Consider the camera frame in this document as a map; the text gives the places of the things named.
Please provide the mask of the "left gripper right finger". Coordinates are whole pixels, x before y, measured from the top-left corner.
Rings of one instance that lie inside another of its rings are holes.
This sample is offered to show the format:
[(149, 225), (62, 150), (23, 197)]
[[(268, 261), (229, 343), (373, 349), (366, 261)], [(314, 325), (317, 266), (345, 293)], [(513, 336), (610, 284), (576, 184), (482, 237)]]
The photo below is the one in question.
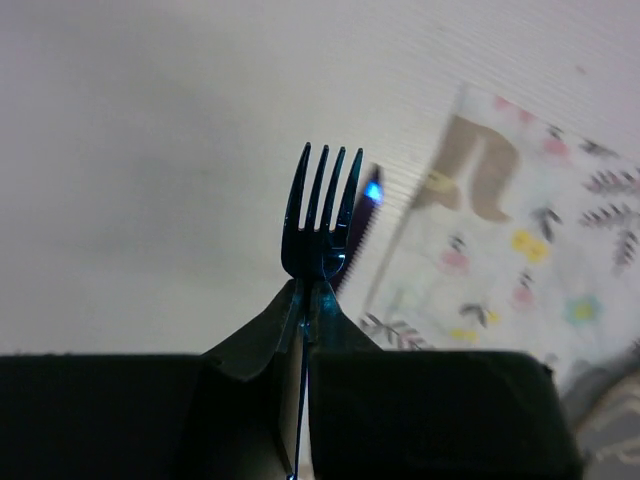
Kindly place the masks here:
[(530, 355), (384, 350), (325, 282), (309, 303), (309, 427), (319, 479), (579, 479), (551, 370)]

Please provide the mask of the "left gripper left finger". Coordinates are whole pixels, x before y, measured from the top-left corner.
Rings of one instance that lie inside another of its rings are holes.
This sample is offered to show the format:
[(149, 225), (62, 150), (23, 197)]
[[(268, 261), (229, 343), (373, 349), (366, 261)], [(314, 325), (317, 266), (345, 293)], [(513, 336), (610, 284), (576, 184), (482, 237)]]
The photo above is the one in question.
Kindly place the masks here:
[(300, 285), (203, 354), (1, 359), (5, 479), (293, 479)]

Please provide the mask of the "blue plastic fork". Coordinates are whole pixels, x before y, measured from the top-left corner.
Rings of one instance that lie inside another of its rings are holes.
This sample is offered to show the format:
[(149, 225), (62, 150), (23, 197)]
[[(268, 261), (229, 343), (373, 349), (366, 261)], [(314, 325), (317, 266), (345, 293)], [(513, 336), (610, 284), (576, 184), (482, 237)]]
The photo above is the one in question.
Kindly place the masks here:
[(318, 161), (308, 203), (303, 203), (311, 145), (305, 144), (296, 167), (285, 212), (281, 263), (294, 287), (287, 311), (282, 340), (276, 349), (276, 367), (284, 375), (275, 427), (287, 479), (296, 479), (299, 470), (301, 424), (308, 371), (308, 346), (322, 350), (354, 350), (370, 347), (371, 341), (342, 312), (329, 281), (343, 268), (353, 216), (363, 151), (351, 164), (338, 209), (337, 224), (331, 225), (338, 181), (346, 150), (336, 157), (324, 200), (321, 187), (329, 147), (324, 146)]

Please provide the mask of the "dark blue plastic knife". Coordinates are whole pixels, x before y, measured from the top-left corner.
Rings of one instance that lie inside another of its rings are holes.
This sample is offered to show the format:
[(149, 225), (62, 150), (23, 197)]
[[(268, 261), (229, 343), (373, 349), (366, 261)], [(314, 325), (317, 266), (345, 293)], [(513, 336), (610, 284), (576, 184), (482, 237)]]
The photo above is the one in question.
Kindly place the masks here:
[(345, 263), (330, 281), (336, 294), (339, 294), (345, 285), (347, 277), (355, 265), (356, 257), (364, 244), (364, 238), (373, 217), (383, 201), (383, 169), (380, 165), (374, 164), (354, 205)]

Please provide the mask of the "grey reindeer plate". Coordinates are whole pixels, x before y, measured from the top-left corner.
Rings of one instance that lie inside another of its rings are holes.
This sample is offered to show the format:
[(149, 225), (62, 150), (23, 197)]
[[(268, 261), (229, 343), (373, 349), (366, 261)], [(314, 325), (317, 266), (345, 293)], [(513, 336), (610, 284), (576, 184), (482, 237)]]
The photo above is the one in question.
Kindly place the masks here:
[(639, 480), (639, 378), (618, 383), (577, 431), (584, 479)]

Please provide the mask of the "patterned cloth placemat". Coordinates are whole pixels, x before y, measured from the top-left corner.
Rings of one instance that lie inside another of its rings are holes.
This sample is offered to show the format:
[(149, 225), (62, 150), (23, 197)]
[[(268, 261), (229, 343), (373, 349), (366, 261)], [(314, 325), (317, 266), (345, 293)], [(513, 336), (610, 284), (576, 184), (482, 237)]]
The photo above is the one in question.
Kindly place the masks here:
[(388, 349), (504, 349), (561, 383), (639, 358), (639, 164), (465, 87), (361, 317)]

